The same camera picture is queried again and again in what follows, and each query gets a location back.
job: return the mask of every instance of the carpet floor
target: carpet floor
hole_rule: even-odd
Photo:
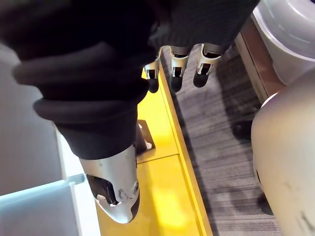
[[[252,119],[260,107],[242,59],[233,45],[203,88],[192,80],[200,45],[193,48],[182,89],[172,94],[214,236],[281,236],[273,216],[257,204],[250,141],[237,139],[234,122]],[[169,47],[161,62],[169,80]]]

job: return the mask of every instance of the white plastic cover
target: white plastic cover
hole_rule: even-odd
[[[284,46],[315,59],[315,3],[311,0],[262,0],[260,14]]]

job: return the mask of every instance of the gray panel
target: gray panel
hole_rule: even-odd
[[[38,90],[12,78],[16,63],[0,45],[0,195],[62,179],[54,126],[32,109]]]
[[[79,236],[70,185],[40,186],[0,197],[1,236]]]

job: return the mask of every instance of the black rubber fingertip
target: black rubber fingertip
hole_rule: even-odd
[[[171,88],[173,92],[178,92],[181,90],[183,84],[182,77],[172,77],[171,79]]]
[[[156,93],[158,91],[158,79],[148,79],[149,81],[149,91],[151,93]]]
[[[196,71],[195,76],[193,77],[193,84],[197,88],[204,87],[208,81],[209,75],[199,75]]]

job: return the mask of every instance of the yellow surface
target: yellow surface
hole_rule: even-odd
[[[155,149],[138,156],[138,163],[179,153],[165,108],[161,87],[156,93],[148,92],[145,99],[140,102],[138,105],[138,119],[147,122],[156,146]]]
[[[199,235],[178,158],[173,155],[138,165],[139,213],[126,225],[105,217],[103,236]]]
[[[147,122],[156,145],[138,157],[139,212],[121,225],[97,206],[102,236],[212,236],[162,68],[159,90],[147,94],[138,118]]]

